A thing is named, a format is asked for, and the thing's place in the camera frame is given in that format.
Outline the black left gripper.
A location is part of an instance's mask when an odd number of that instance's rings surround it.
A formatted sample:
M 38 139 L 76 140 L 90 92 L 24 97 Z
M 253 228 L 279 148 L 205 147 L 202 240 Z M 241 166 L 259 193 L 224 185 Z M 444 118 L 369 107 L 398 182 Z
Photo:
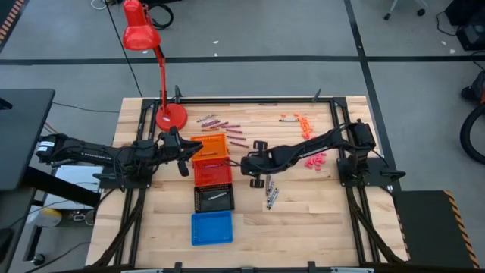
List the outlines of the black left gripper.
M 167 133 L 162 134 L 161 138 L 164 141 L 161 149 L 161 163 L 167 164 L 176 161 L 180 174 L 187 177 L 189 175 L 189 169 L 186 166 L 187 155 L 194 155 L 201 150 L 203 148 L 202 142 L 180 138 L 176 127 L 171 127 Z

